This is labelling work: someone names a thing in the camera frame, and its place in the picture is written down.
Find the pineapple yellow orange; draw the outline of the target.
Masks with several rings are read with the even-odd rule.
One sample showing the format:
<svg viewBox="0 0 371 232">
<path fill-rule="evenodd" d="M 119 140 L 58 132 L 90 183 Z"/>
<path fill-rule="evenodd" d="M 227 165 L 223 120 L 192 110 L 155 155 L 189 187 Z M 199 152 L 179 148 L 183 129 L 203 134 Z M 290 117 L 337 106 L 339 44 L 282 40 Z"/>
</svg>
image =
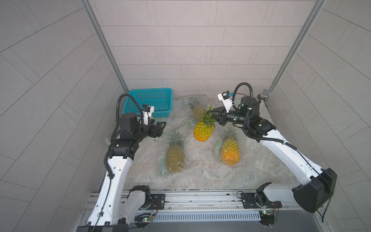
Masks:
<svg viewBox="0 0 371 232">
<path fill-rule="evenodd" d="M 211 110 L 213 110 L 213 107 L 208 105 L 207 108 L 201 112 L 199 121 L 194 128 L 193 135 L 198 141 L 207 141 L 214 131 L 216 119 L 213 118 L 212 113 L 208 112 Z"/>
</svg>

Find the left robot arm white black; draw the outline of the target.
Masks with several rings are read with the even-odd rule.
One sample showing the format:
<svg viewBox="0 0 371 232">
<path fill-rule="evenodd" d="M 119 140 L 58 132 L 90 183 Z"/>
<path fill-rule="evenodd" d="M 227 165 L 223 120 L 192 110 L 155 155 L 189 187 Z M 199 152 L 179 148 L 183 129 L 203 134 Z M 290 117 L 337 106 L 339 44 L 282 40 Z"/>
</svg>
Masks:
<svg viewBox="0 0 371 232">
<path fill-rule="evenodd" d="M 148 186 L 135 186 L 121 206 L 123 186 L 128 171 L 133 163 L 139 143 L 146 137 L 162 136 L 165 122 L 142 121 L 135 113 L 128 118 L 117 120 L 111 137 L 111 144 L 103 159 L 106 176 L 95 207 L 83 226 L 78 226 L 78 232 L 127 232 L 140 208 L 151 205 L 151 193 Z"/>
</svg>

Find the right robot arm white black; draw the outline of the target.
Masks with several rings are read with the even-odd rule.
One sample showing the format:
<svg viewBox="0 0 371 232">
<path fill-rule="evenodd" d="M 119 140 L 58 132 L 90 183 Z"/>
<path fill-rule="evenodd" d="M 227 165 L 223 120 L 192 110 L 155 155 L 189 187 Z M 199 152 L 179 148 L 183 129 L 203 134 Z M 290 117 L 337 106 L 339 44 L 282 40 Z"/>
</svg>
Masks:
<svg viewBox="0 0 371 232">
<path fill-rule="evenodd" d="M 297 178 L 298 182 L 292 185 L 276 185 L 271 182 L 261 185 L 255 196 L 259 207 L 265 208 L 274 202 L 288 202 L 315 213 L 320 207 L 329 206 L 337 180 L 337 174 L 332 169 L 323 169 L 308 159 L 272 123 L 258 114 L 252 115 L 253 110 L 242 114 L 218 107 L 208 113 L 222 126 L 228 122 L 240 125 L 248 138 L 267 147 Z"/>
</svg>

